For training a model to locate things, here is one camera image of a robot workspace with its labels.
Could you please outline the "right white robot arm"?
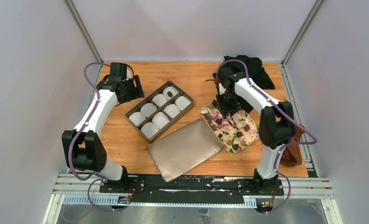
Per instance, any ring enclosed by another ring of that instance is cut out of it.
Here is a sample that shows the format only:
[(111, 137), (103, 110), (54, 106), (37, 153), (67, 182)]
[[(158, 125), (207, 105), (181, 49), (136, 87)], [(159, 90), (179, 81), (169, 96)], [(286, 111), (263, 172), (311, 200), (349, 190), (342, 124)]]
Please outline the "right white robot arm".
[(293, 124), (293, 107), (289, 101), (279, 101), (245, 72), (214, 76), (217, 88), (216, 106), (223, 117), (234, 115), (240, 109), (254, 109), (259, 115), (259, 138), (263, 144), (260, 163), (254, 171), (253, 188), (260, 195), (278, 186), (278, 171), (284, 146), (296, 133)]

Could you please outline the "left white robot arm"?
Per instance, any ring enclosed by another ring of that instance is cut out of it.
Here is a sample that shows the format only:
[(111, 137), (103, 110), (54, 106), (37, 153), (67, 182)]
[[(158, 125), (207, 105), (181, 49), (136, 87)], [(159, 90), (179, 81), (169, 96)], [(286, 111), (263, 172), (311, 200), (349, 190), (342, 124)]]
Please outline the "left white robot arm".
[(100, 135), (114, 107), (145, 95), (140, 78), (130, 65), (110, 63), (109, 74), (98, 84), (86, 74), (91, 65), (85, 66), (83, 75), (94, 91), (94, 98), (79, 123), (62, 134), (65, 160), (77, 179), (86, 181), (97, 176), (103, 184), (111, 183), (113, 189), (123, 193), (131, 185), (128, 171), (108, 159)]

